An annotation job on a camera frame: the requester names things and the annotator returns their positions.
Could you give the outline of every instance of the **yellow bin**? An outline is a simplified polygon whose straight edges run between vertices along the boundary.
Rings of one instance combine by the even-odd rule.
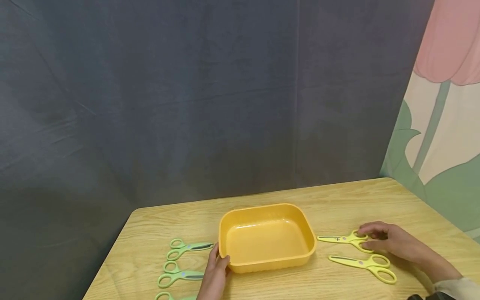
[[[235,273],[303,265],[317,246],[302,210],[288,203],[229,211],[218,232],[220,256],[230,255]]]

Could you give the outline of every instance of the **gray curtain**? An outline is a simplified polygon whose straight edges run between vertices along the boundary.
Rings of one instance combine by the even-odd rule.
[[[0,0],[0,299],[138,207],[378,175],[433,0]]]

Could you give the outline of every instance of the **wooden table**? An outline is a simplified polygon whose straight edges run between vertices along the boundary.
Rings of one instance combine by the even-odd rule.
[[[480,283],[480,245],[396,181],[382,178],[137,209],[84,300],[153,300],[161,291],[156,281],[170,240],[216,241],[218,223],[227,211],[282,202],[300,207],[317,235],[348,234],[375,220],[398,224]],[[402,300],[415,293],[427,295],[422,283],[428,288],[428,279],[399,259],[392,259],[398,282],[391,286],[366,270],[330,262],[328,254],[368,257],[351,245],[318,242],[316,253],[302,267],[233,274],[224,299]],[[203,270],[207,257],[208,251],[187,252],[177,262],[182,270]],[[179,280],[165,290],[181,300],[195,295],[199,287],[199,281]]]

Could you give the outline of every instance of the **green leaf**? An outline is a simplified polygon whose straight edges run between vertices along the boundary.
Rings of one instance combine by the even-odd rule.
[[[400,106],[400,111],[396,119],[395,130],[399,129],[410,129],[412,126],[412,114],[410,113],[410,108],[408,107],[405,100],[402,101],[402,106]]]
[[[414,193],[417,197],[425,199],[425,190],[423,183],[418,175],[412,170],[405,156],[405,149],[408,142],[419,131],[411,129],[412,117],[410,109],[405,101],[402,102],[398,118],[390,143],[388,144],[387,153],[385,155],[384,163],[380,169],[380,175],[384,177],[391,177]]]
[[[480,154],[426,185],[426,202],[463,231],[480,228]]]

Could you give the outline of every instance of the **human hand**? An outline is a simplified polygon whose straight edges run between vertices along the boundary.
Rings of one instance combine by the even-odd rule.
[[[462,278],[451,263],[397,225],[370,222],[361,225],[357,234],[367,234],[374,239],[363,243],[362,247],[387,251],[415,263],[433,283]]]
[[[227,267],[229,262],[229,255],[224,258],[218,255],[218,243],[216,243],[208,256],[197,300],[220,300],[222,298],[227,275],[230,273],[230,269]]]
[[[366,234],[374,239],[363,243],[363,248],[387,251],[416,264],[434,254],[427,245],[397,225],[381,221],[370,222],[361,225],[358,234]]]

